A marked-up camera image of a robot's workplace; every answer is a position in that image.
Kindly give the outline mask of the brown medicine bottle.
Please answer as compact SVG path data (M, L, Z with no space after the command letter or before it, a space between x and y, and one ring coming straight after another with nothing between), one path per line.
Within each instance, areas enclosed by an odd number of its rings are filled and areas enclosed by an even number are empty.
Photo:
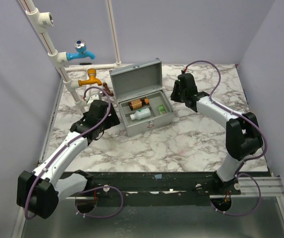
M149 104L148 98L136 99L136 100L133 100L133 101L129 102L129 108L131 109L131 111L138 110L138 109L140 109L143 106L148 105L148 104Z

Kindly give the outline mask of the grey plastic tray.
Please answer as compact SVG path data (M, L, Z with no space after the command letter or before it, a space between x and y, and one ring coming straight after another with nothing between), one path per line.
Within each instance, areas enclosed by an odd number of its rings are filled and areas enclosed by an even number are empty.
M131 110L129 106L129 102L131 100L126 100L119 104L119 110L121 111L123 120L127 126L137 124L138 122L145 122L146 120L155 120L164 116L171 116L173 114L172 106L162 91L147 94L141 97L141 101L143 100L148 101L148 104L133 110ZM149 109L150 116L143 119L131 119L131 115L133 115L135 112L144 112L146 109Z

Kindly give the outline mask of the grey metal medicine box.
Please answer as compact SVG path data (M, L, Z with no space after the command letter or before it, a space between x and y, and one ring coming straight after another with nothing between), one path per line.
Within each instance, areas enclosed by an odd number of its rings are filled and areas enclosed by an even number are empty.
M160 59L112 69L109 75L127 136L172 122L174 111L163 91Z

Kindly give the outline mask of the white medicine bottle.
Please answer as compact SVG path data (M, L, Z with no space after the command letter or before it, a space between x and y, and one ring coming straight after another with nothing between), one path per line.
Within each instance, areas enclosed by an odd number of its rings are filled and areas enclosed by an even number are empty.
M131 120L141 120L151 116L149 108L141 109L130 115Z

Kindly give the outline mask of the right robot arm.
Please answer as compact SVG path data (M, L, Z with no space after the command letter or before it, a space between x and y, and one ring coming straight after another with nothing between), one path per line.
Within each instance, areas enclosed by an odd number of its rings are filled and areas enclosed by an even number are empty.
M198 91L194 77L190 73L178 76L170 98L209 117L225 129L227 155L215 172L216 179L211 183L215 193L225 193L229 189L229 181L234 180L245 157L255 154L263 147L261 133L256 129L258 127L256 116L251 112L244 114L222 104L217 105L208 93Z

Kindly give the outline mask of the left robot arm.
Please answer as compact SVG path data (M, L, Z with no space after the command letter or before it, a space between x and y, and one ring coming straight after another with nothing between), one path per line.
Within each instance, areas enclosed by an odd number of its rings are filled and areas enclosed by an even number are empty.
M65 179L61 176L80 152L98 140L105 130L119 123L111 102L94 100L89 111L72 124L58 149L32 172L23 171L19 175L16 203L24 209L25 219L49 218L58 203L73 194L87 196L97 190L108 192L112 189L108 185L98 185L93 175L82 170Z

